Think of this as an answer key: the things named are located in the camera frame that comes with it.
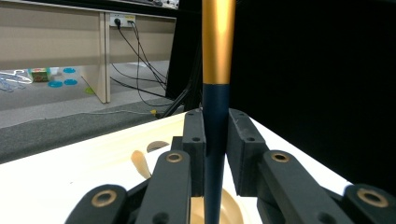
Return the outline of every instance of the green object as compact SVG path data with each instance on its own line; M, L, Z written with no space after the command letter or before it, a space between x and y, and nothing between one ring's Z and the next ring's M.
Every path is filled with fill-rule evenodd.
M95 92L93 91L93 89L91 87L88 87L87 89L85 89L85 93L87 93L87 94L95 94Z
M29 75L32 77L33 82L48 82L50 81L49 68L29 68Z

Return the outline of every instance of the black cable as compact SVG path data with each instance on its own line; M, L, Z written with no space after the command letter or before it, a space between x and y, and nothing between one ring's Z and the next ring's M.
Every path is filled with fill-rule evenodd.
M125 76L125 77L129 77L129 78L131 78L131 79L137 79L136 77L130 77L130 76L125 75L125 74L123 74L122 72L120 72L120 70L116 67L116 65L114 65L114 63L112 63L111 65L114 67L114 69L116 69L116 71L117 71L118 73L120 73L120 75L123 75L123 76ZM158 80L152 80L152 79L139 78L139 80L142 80L142 81L151 81L151 82L160 83Z
M161 74L155 67L152 67L152 65L149 63L148 57L146 56L146 53L145 53L145 51L143 50L142 45L140 44L139 31L137 30L136 23L134 23L133 21L130 21L130 23L132 24L132 27L133 27L133 30L134 30L134 35L135 35L136 38L137 38L138 47L142 49L143 56L145 57L146 61L147 61L148 64L151 66L151 68L152 68L153 70L155 70L160 76L166 78L163 74Z
M121 82L121 81L118 81L118 80L116 80L114 77L111 77L111 80L113 80L113 81L119 83L119 84L120 84L121 86L123 86L123 87L137 90L136 87L133 87L133 86L131 86L131 85L128 85L128 84L126 84L126 83L123 83L123 82ZM168 100L173 100L173 99L171 99L171 98L169 98L169 97L160 95L160 94L155 93L155 92L152 92L152 91L145 91L145 90L141 90L141 91L142 91L142 92L145 92L145 93L148 93L148 94L155 95L155 96L159 96L159 97L162 97L162 98L165 98L165 99L168 99Z
M138 82L138 80L139 80L139 63L140 63L140 60L142 60L143 63L144 63L145 65L147 65L148 67L149 67L149 65L148 65L148 63L146 63L146 62L144 61L144 59L142 59L142 57L140 56L140 48L138 48L138 49L137 49L138 52L136 52L136 50L134 49L134 47L131 45L131 43L128 41L128 39L125 37L125 35L122 33L120 27L119 27L119 32L120 32L121 36L124 38L124 40L127 42L127 44L129 45L129 47L131 47L131 49L132 49L132 50L134 51L134 53L137 55L137 75L136 75L137 79L136 79L136 88L135 88L135 89L137 90L137 93L139 94L139 97L140 97L140 99L142 100L142 102L145 103L146 105L150 105L150 106L169 106L169 105L171 105L171 104L168 104L168 105L152 105L152 104L149 104L148 102L146 102L146 101L143 99L142 95L140 94L140 91L142 91L142 90L139 89L139 82ZM163 89L166 91L165 87L160 83L160 81L159 81L159 84L160 84L160 85L163 87Z
M169 70L167 71L166 77L164 75L162 75L154 66L151 65L151 63L149 62L149 59L146 56L145 51L143 50L143 46L140 44L140 36L139 36L139 31L137 29L136 23L134 23L134 21L128 21L129 23L131 23L132 25L132 29L134 30L134 35L136 36L137 39L137 45L139 48L142 49L143 52L143 56L145 57L146 61L148 62L149 66L150 66L150 70L153 72L154 76L156 76L155 72L153 70L155 70L159 75L161 75L162 77L166 78L167 80L167 76L169 75ZM172 93L169 90L165 90L167 91L170 95L172 95L173 97L175 97L175 94Z
M134 54L137 55L137 59L138 59L138 60L139 60L139 59L142 60L142 62L148 67L148 69L151 70L151 72L152 72L152 74L155 76L155 78L156 78L158 81L160 81L160 80L159 80L160 78L157 76L157 74L155 74L154 70L152 69L152 65L150 65L148 62L146 62L146 61L136 52L136 50L134 49L134 47L131 45L131 43L128 41L128 39L125 37L125 35L122 33L121 29L119 29L119 32L120 32L122 38L124 38L124 40L125 40L125 41L127 42L127 44L129 45L129 47L134 51Z

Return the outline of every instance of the beige object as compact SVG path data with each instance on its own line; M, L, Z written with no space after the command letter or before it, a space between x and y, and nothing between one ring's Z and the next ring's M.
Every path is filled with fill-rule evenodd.
M148 163L143 152L136 150L132 154L132 162L144 178L151 177ZM205 223L205 207L204 198L191 198L191 224ZM223 189L221 193L221 208L219 224L243 224L244 219L242 211L236 199L226 190Z
M161 147L166 147L166 146L169 146L169 143L164 142L164 141L155 141L155 142L148 144L147 152L151 152L151 151L154 151Z
M191 224L205 223L204 198L191 198ZM221 208L219 224L242 224L243 216L239 204L226 190L221 193Z
M131 160L139 174L141 174L146 179L151 177L151 172L149 171L149 166L146 162L143 152L139 150L134 151L134 153L132 153Z

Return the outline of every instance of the desk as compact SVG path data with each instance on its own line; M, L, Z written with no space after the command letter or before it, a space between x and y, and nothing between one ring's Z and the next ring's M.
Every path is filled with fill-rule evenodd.
M304 154L260 123L253 123L270 149L293 154L322 187L338 194L351 183ZM130 189L144 178L130 158L153 141L171 143L181 136L184 113L106 134L70 146L0 165L0 223L64 223L81 197L103 184ZM224 188L234 194L228 164ZM256 199L240 198L251 223L260 218Z
M110 64L137 62L118 29L109 26L110 12L118 11L27 3L0 0L1 70L81 66L79 74L109 103ZM145 56L169 61L176 19L134 15ZM122 32L137 49L134 31Z

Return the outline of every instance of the cable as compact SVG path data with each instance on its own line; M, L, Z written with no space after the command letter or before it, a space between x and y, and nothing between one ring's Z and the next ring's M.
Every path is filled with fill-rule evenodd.
M112 63L111 65L114 67L114 69L116 69L116 71L117 71L118 73L120 73L120 75L123 75L123 76L125 76L125 77L129 77L129 78L131 78L131 79L137 79L136 77L130 77L130 76L127 76L127 75L123 74L122 72L120 72L120 70L114 65L114 63ZM152 79L139 78L139 80L142 80L142 81L151 81L151 82L160 83L158 80L152 80Z
M66 116L62 116L59 118L52 118L52 119L61 119L61 118L68 118L68 117L72 117L75 115L113 115L113 114L119 114L119 113L132 113L132 114L137 114L137 115L154 115L156 113L162 113L163 111L156 111L156 110L150 110L149 113L142 113L142 112L136 112L136 111L131 111L131 110L117 110L117 111L109 111L109 112L104 112L104 113L95 113L95 112L84 112L84 113L77 113L77 114L72 114L72 115L66 115ZM50 119L32 119L32 120L28 120L22 123L18 123L18 124L14 124L12 126L9 127L13 127L13 126L17 126L17 125L22 125L22 124L27 124L27 123L32 123L32 122L38 122L38 121L43 121L43 120L50 120Z
M142 57L140 57L140 54L139 53L137 53L136 52L136 50L134 49L134 47L131 45L131 43L128 41L128 39L124 36L124 34L122 33L122 31L121 31L121 29L119 29L119 32L120 32L120 34L122 35L122 37L124 38L124 40L127 42L127 44L129 45L129 47L131 47L131 49L134 51L134 53L137 55L137 60L138 60L138 64L137 64L137 71L138 71L138 69L139 69L139 62L140 62L140 59L143 61L143 63L148 67L148 68L150 68L149 67L149 64L148 63L146 63L143 59L142 59ZM160 78L153 72L153 75L155 76L155 78L160 82Z
M128 41L128 39L125 37L125 35L122 33L119 24L118 24L118 23L116 23L116 24L118 25L119 32L120 32L121 36L123 37L123 39L127 42L127 44L129 45L129 47L130 47L130 48L134 51L134 53L137 55L136 88L134 88L134 87L132 87L132 86L129 86L129 85L125 84L125 83L122 83L122 84L121 84L119 81L117 81L117 80L114 79L114 78L111 78L111 79L113 79L114 81L120 83L122 86L129 87L129 88L132 88L132 89L136 89L136 90L137 90L137 93L139 94L140 99L141 99L142 102L145 103L146 105L150 105L150 106L169 106L169 105L171 105L171 104L167 104L167 105L152 105L152 104L146 102L146 101L143 99L143 97L142 97L142 95L141 95L141 93L140 93L140 92L143 91L143 90L140 90L140 89L139 89L139 64L140 64L140 60L142 60L142 62L143 62L148 68L150 68L150 70L153 72L153 75L156 77L157 80L159 80L160 78L159 78L159 77L155 74L155 72L151 69L151 65L150 65L149 63L145 62L145 60L140 56L140 48L138 47L138 48L137 48L137 52L136 52L136 50L134 49L134 47L131 45L131 43ZM138 41L138 46L141 46L141 44L140 44L140 39L139 39L139 35L138 35L138 33L135 33L135 34L136 34L136 38L137 38L137 41ZM160 84L160 85L163 87L163 89L166 91L165 87L162 85L162 83L160 83L160 81L159 81L159 84Z
M146 53L145 53L145 51L143 50L142 45L140 44L139 31L137 30L136 23L134 23L133 21L129 21L129 23L131 23L131 25L132 25L132 27L133 27L134 35L135 35L136 38L137 38L137 44L138 44L139 48L142 49L143 56L145 57L146 61L148 61L148 64L151 66L151 68L154 69L160 76L165 77L165 76L164 76L163 74L161 74L155 67L153 67L153 66L151 65L151 63L149 63L149 60L148 60L148 58L147 58L147 56L146 56Z
M123 86L123 87L137 90L137 87L133 87L133 86L131 86L131 85L128 85L128 84L126 84L126 83L123 83L123 82L121 82L121 81L118 81L118 80L116 80L114 77L111 77L111 80L113 80L113 81L119 83L119 84L120 84L121 86ZM140 90L140 91L145 92L145 93L148 93L148 94L151 94L151 95L156 95L156 96L159 96L159 97L168 99L168 100L173 100L173 99L171 99L171 98L169 98L169 97L160 95L160 94L155 93L155 92L152 92L152 91L145 91L145 90Z

